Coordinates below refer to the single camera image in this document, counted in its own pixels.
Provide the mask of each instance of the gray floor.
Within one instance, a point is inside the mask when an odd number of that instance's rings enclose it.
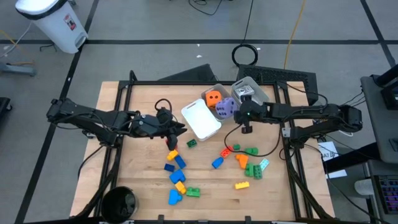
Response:
[[[93,0],[79,1],[74,7],[85,24]],[[212,11],[218,1],[209,0],[203,9]],[[398,39],[396,0],[367,0],[386,40]],[[254,0],[247,39],[289,39],[299,14],[301,1]],[[0,2],[0,29],[13,38],[21,35],[29,21],[14,9],[13,1]],[[89,30],[91,40],[172,40],[241,39],[249,14],[249,1],[223,1],[219,11],[209,17],[192,9],[185,0],[99,0]],[[24,40],[47,40],[32,26]],[[377,40],[360,0],[308,0],[295,39],[300,40]],[[6,45],[0,45],[2,53]],[[39,44],[21,47],[35,60],[36,77],[0,74],[0,96],[10,97],[14,110],[0,128],[0,222],[13,223],[39,156],[49,124],[45,113],[50,100],[58,98],[70,69],[73,55]],[[133,69],[140,80],[157,80],[183,70],[209,63],[220,80],[234,80],[238,69],[231,61],[236,44],[87,44],[83,47],[68,97],[79,104],[95,106],[101,82],[125,80]],[[285,44],[256,44],[258,65],[282,68]],[[398,58],[398,45],[388,45]],[[241,49],[238,61],[252,60],[250,51]],[[18,50],[1,62],[29,60]],[[359,78],[380,74],[389,68],[380,44],[321,45],[294,44],[287,68],[315,72],[318,90],[330,102],[343,103],[361,91]],[[332,136],[352,147],[374,141],[366,104],[358,106],[364,128],[352,138],[340,133]],[[33,195],[26,222],[67,218],[76,187],[76,173],[82,162],[86,139],[79,131],[58,129]],[[360,206],[364,199],[353,190],[353,182],[363,178],[361,166],[347,170],[348,177],[334,180]],[[330,187],[336,216],[343,220],[369,218],[346,203]]]

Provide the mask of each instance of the wooden table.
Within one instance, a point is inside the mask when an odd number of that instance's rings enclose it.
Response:
[[[302,82],[289,84],[304,90]],[[109,111],[114,108],[117,87],[118,82],[103,82],[97,103],[99,110]],[[273,87],[262,88],[270,101],[275,102]],[[180,122],[185,123],[181,109],[198,99],[200,93],[207,89],[209,86],[203,85],[136,85],[132,88],[130,110],[139,110],[141,114],[155,114],[154,103],[160,98],[167,98],[172,103],[172,113]],[[304,93],[289,88],[289,96],[293,106],[308,105]],[[240,144],[243,148],[258,147],[259,154],[269,152],[277,142],[279,125],[255,122],[251,124],[253,133],[243,135],[237,130],[228,137],[227,143]],[[295,124],[305,127],[312,122],[298,120]],[[199,187],[201,197],[183,196],[183,200],[175,206],[168,204],[169,191],[175,187],[169,179],[170,172],[164,170],[164,165],[168,162],[166,155],[169,153],[165,140],[125,137],[118,185],[133,189],[139,198],[139,209],[132,219],[156,220],[158,215],[163,214],[166,220],[243,220],[245,215],[250,215],[252,220],[295,220],[286,163],[278,156],[282,144],[273,154],[266,157],[270,164],[263,172],[261,180],[245,177],[234,154],[230,155],[219,169],[212,168],[211,163],[224,149],[225,135],[234,127],[236,124],[230,119],[223,123],[216,135],[205,142],[198,142],[198,146],[193,149],[188,149],[186,145],[187,141],[195,138],[189,126],[188,131],[178,137],[178,151],[187,163],[183,170],[187,178],[184,185]],[[318,148],[316,140],[311,139],[307,144]],[[88,140],[85,157],[96,148],[98,141]],[[309,191],[325,211],[334,216],[319,152],[310,147],[302,149],[301,152]],[[71,215],[80,212],[98,188],[104,154],[105,150],[95,155],[81,170]],[[261,160],[262,158],[257,157],[249,158],[249,161],[255,164]],[[234,184],[243,181],[249,181],[250,187],[235,190]],[[305,209],[299,188],[297,192],[301,214],[304,217]]]

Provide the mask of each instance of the purple dice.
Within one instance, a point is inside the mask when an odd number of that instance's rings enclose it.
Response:
[[[238,110],[238,106],[232,97],[227,97],[216,105],[216,111],[222,118],[229,118],[234,115],[236,110]]]

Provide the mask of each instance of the trash can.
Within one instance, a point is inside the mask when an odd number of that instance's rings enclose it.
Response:
[[[15,8],[32,20],[63,52],[78,52],[88,38],[67,0],[18,0]]]

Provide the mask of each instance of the black bucket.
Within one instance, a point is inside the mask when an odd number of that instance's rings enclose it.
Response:
[[[102,217],[108,223],[127,221],[138,209],[138,199],[128,187],[115,187],[104,196]]]

